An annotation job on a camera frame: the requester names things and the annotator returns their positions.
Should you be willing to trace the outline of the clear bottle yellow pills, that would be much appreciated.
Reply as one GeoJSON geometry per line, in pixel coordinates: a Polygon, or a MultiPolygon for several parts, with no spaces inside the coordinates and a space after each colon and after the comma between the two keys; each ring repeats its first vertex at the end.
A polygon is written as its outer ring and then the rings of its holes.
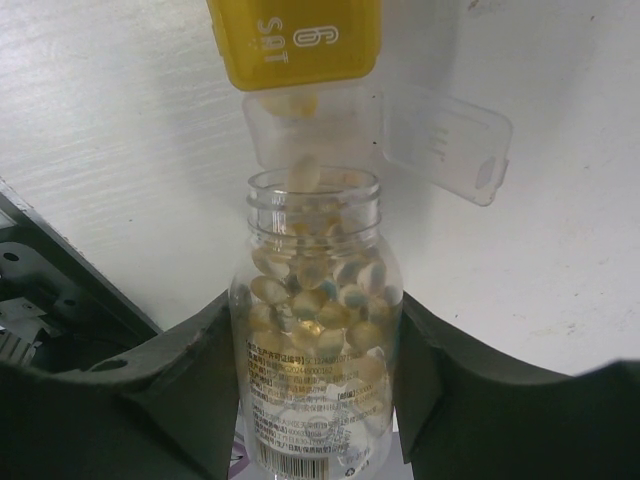
{"type": "Polygon", "coordinates": [[[403,296],[379,180],[306,155],[249,187],[228,291],[249,458],[266,479],[370,479],[391,450],[403,296]]]}

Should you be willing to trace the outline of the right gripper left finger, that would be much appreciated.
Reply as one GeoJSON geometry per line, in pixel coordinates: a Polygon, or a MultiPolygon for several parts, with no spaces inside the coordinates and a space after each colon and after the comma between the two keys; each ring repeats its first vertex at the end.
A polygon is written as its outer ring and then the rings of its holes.
{"type": "Polygon", "coordinates": [[[239,403],[229,300],[87,370],[1,366],[5,479],[224,479],[239,403]]]}

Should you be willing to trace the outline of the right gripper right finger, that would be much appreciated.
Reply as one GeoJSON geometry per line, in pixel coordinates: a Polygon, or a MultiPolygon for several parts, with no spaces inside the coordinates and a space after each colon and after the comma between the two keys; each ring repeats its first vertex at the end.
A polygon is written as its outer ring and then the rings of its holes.
{"type": "Polygon", "coordinates": [[[417,479],[635,479],[639,364],[570,376],[504,354],[406,296],[394,401],[417,479]]]}

